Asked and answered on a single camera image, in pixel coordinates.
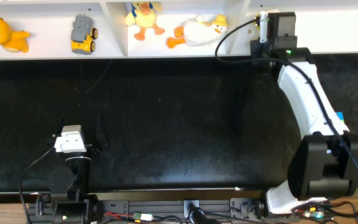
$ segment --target wooden floor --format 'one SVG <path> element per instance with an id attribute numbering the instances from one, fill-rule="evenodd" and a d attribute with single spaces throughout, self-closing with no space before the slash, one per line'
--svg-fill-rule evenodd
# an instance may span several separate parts
<path id="1" fill-rule="evenodd" d="M 352 202 L 356 206 L 356 208 L 358 208 L 358 198 L 355 197 L 342 198 L 340 200 L 337 200 L 336 202 L 345 201 L 345 200 Z M 348 205 L 344 205 L 342 208 L 337 209 L 337 211 L 352 213 L 352 209 Z M 356 223 L 353 218 L 335 218 L 335 221 L 337 221 L 340 224 Z M 25 223 L 25 216 L 24 216 L 22 205 L 0 204 L 0 223 L 5 223 L 5 224 Z M 300 223 L 313 223 L 313 222 L 308 220 L 303 220 Z"/>

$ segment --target toy truck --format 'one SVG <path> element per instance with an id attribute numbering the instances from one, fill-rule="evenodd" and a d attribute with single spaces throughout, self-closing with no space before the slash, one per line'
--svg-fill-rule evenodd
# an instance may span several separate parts
<path id="1" fill-rule="evenodd" d="M 86 15 L 77 15 L 71 32 L 71 51 L 76 54 L 91 54 L 95 50 L 94 40 L 98 38 L 98 30 L 93 20 Z"/>

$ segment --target toy truck wheel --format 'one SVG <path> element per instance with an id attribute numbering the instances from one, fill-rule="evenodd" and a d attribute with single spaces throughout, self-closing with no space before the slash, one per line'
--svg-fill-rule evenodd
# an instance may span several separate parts
<path id="1" fill-rule="evenodd" d="M 91 52 L 94 52 L 94 48 L 95 48 L 95 44 L 94 44 L 94 42 L 92 41 L 92 42 L 91 42 Z"/>
<path id="2" fill-rule="evenodd" d="M 92 39 L 96 40 L 98 38 L 98 30 L 96 28 L 92 29 Z"/>

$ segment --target duck toy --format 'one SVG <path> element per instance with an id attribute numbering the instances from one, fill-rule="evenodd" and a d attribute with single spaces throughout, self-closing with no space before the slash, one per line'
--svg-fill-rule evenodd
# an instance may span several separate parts
<path id="1" fill-rule="evenodd" d="M 175 38 L 169 37 L 167 46 L 172 49 L 178 44 L 187 44 L 190 47 L 208 45 L 223 38 L 228 27 L 226 16 L 222 14 L 217 15 L 212 22 L 205 22 L 202 16 L 198 16 L 175 28 Z"/>
<path id="2" fill-rule="evenodd" d="M 148 28 L 153 28 L 155 35 L 161 35 L 165 32 L 165 29 L 155 23 L 157 21 L 155 10 L 158 12 L 162 10 L 159 2 L 132 2 L 132 11 L 125 18 L 125 23 L 128 26 L 134 24 L 139 26 L 139 33 L 134 35 L 137 40 L 145 39 Z"/>
<path id="3" fill-rule="evenodd" d="M 30 37 L 28 32 L 14 31 L 9 24 L 0 18 L 0 45 L 9 52 L 28 52 L 26 37 Z"/>

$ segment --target black tabletop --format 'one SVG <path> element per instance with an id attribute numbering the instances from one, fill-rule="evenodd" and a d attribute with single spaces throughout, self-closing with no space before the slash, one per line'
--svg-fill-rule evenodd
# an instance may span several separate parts
<path id="1" fill-rule="evenodd" d="M 315 55 L 320 82 L 358 133 L 358 54 Z M 213 58 L 0 62 L 0 192 L 48 150 L 48 138 L 80 124 L 86 139 L 101 117 L 109 147 L 93 157 L 90 189 L 270 187 L 287 179 L 300 143 L 290 104 L 273 77 Z M 47 190 L 64 165 L 50 154 L 27 174 Z"/>

